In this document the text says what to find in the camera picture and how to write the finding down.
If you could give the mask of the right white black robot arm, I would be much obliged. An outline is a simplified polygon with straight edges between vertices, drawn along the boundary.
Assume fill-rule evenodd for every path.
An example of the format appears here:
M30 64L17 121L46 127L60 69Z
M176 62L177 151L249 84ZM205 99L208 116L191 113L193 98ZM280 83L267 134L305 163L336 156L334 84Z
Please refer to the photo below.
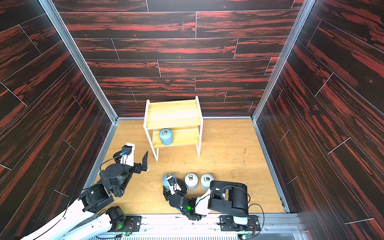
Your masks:
M246 226L249 216L248 187L242 183L212 181L205 194L188 199L184 181L168 176L163 195L170 206L191 221L200 221L211 211L232 216L236 225Z

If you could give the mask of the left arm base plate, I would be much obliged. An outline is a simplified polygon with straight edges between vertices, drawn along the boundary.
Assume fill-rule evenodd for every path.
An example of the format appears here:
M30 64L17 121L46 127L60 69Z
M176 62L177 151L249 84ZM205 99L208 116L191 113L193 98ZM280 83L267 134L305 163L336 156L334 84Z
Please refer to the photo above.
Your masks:
M113 224L109 233L136 233L140 231L142 223L142 216L126 215L124 221L118 221Z

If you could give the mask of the white tea canister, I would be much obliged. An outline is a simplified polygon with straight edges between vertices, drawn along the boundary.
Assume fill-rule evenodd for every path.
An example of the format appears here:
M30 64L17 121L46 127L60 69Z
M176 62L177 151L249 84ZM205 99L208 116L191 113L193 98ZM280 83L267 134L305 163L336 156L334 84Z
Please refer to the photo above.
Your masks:
M188 190L195 190L199 184L199 178L194 173L189 173L185 176L185 184Z
M201 177L201 186L204 191L207 191L210 188L211 182L214 180L214 177L211 174L203 174Z

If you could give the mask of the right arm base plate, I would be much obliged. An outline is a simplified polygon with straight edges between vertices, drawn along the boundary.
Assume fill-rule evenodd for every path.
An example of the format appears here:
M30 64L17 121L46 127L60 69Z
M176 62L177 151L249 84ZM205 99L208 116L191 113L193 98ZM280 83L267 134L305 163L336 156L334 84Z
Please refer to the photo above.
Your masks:
M218 225L220 226L222 232L257 232L261 229L257 215L248 215L247 217L221 215L219 219L220 221Z

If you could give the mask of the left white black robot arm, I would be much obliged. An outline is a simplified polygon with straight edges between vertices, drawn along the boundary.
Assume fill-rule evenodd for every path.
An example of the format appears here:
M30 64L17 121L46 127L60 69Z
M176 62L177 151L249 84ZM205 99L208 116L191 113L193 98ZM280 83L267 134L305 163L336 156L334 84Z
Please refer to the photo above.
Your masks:
M86 188L79 197L44 226L24 237L25 240L88 240L111 229L123 230L128 222L120 207L101 211L121 198L133 174L148 169L148 154L141 163L134 162L135 146L126 144L100 170L100 180Z

